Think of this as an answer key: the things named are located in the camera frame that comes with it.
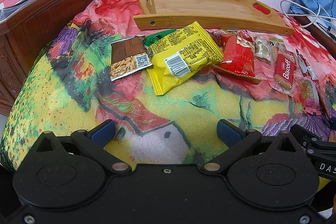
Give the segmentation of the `red peanut snack bag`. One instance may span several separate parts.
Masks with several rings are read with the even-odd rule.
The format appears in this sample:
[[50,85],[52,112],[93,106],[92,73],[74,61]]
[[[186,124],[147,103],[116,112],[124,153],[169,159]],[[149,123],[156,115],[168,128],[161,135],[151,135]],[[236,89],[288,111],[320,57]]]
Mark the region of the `red peanut snack bag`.
[[245,30],[217,31],[224,33],[226,43],[224,47],[221,47],[223,60],[213,67],[258,85],[261,79],[255,75],[255,43],[249,34]]

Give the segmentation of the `long red stick packet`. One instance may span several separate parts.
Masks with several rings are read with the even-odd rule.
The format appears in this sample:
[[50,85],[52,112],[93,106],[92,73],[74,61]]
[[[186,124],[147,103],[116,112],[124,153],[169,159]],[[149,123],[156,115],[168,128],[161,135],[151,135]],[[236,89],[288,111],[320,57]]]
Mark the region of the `long red stick packet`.
[[317,89],[318,96],[319,96],[319,107],[320,106],[323,107],[324,112],[326,113],[327,117],[330,119],[331,114],[330,114],[330,111],[327,107],[326,100],[322,96],[322,93],[320,91],[319,80],[318,80],[316,74],[314,73],[313,68],[310,66],[310,64],[307,62],[307,60],[303,57],[303,55],[298,52],[298,50],[295,50],[295,51],[296,51],[296,55],[297,55],[298,65],[299,65],[299,68],[300,68],[301,73],[303,75],[302,78],[310,79],[314,82],[315,87]]

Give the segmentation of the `red Biscoff biscuit packet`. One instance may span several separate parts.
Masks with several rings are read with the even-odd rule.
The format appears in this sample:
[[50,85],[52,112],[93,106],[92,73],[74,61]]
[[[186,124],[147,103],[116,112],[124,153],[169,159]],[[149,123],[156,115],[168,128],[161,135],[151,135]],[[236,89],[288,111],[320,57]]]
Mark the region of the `red Biscoff biscuit packet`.
[[291,96],[293,76],[297,65],[292,52],[279,49],[273,76],[273,88]]

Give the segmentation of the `brown almond chocolate packet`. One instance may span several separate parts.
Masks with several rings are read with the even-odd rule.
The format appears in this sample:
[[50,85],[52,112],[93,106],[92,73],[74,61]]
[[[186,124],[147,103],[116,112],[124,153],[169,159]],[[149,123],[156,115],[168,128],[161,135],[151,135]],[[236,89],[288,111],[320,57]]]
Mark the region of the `brown almond chocolate packet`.
[[143,45],[144,34],[112,42],[110,80],[116,81],[153,64]]

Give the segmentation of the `clear beige nougat packet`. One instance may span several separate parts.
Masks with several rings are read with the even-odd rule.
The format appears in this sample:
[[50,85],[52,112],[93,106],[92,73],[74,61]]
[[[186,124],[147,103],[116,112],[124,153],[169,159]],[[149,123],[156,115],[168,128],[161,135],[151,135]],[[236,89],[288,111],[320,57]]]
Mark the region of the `clear beige nougat packet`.
[[264,36],[253,36],[255,43],[255,57],[269,63],[274,64],[276,61],[272,53],[272,47]]

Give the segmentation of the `yellow snack bag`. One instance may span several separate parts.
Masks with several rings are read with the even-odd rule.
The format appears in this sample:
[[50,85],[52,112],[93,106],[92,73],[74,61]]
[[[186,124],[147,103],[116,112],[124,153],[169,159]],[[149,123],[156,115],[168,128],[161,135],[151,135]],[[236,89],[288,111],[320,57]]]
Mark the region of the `yellow snack bag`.
[[184,83],[205,66],[221,62],[224,56],[198,22],[161,38],[147,49],[147,54],[153,64],[147,72],[156,96]]

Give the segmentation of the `green snack packet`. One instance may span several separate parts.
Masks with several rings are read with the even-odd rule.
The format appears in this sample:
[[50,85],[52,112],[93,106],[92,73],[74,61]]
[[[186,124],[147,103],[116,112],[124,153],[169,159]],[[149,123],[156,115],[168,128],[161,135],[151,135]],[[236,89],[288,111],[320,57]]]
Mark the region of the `green snack packet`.
[[151,35],[147,36],[146,38],[144,38],[144,40],[142,41],[143,46],[146,49],[148,49],[152,44],[154,44],[155,42],[159,41],[161,38],[164,38],[168,34],[171,34],[175,31],[176,31],[176,29],[169,29],[169,30],[164,30],[164,31],[161,31],[161,32],[157,32],[155,34],[151,34]]

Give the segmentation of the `pink patterned cake packet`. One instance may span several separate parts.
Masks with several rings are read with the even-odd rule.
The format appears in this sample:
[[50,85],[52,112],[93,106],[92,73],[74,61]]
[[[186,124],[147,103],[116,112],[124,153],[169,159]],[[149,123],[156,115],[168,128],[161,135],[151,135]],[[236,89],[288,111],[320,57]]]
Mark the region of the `pink patterned cake packet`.
[[312,80],[301,78],[298,81],[303,109],[309,114],[321,114],[319,96]]

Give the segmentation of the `gold wafer bar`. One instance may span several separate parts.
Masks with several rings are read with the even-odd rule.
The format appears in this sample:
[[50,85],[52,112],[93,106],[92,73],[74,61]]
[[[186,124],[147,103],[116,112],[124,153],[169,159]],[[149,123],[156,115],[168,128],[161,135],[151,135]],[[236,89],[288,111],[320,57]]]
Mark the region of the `gold wafer bar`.
[[284,40],[279,39],[279,38],[274,38],[274,37],[269,38],[268,46],[269,46],[271,54],[276,53],[279,49],[286,50]]

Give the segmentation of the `dark red chocolate bar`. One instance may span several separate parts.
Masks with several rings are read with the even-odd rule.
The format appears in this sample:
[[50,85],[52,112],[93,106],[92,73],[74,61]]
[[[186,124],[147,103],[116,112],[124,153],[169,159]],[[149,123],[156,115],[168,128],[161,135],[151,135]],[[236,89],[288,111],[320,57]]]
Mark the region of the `dark red chocolate bar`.
[[221,31],[208,31],[209,35],[211,38],[214,40],[214,42],[219,46],[219,47],[224,47],[225,41],[224,41],[224,33]]

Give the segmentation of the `colourful floral bed cloth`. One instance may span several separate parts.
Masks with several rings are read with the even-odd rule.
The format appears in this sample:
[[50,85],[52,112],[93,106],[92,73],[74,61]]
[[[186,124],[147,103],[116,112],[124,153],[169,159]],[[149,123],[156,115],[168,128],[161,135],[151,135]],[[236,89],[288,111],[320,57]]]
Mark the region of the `colourful floral bed cloth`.
[[335,59],[297,21],[283,37],[287,50],[301,54],[319,80],[329,106],[310,112],[302,104],[302,73],[295,70],[290,93],[273,88],[275,65],[255,60],[254,84],[213,65],[185,66],[182,51],[152,67],[110,79],[111,44],[135,36],[138,0],[94,0],[50,44],[27,76],[1,137],[1,165],[18,168],[39,135],[66,136],[112,119],[116,140],[106,149],[130,165],[141,162],[201,163],[226,150],[217,122],[274,135],[299,124],[324,141],[335,139]]

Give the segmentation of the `brown wooden cabinet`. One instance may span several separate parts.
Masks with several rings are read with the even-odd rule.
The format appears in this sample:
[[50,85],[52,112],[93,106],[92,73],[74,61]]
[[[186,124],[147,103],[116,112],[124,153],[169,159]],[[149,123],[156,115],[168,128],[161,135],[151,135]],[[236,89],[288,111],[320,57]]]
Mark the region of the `brown wooden cabinet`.
[[29,0],[1,22],[1,114],[8,116],[39,52],[93,0]]

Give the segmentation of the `wooden serving tray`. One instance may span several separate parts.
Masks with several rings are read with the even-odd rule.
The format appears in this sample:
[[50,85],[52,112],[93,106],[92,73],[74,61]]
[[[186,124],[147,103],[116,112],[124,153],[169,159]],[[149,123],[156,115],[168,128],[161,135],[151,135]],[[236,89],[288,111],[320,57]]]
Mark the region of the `wooden serving tray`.
[[290,36],[293,28],[266,4],[256,0],[139,0],[140,30],[182,28],[198,22],[203,28],[250,30]]

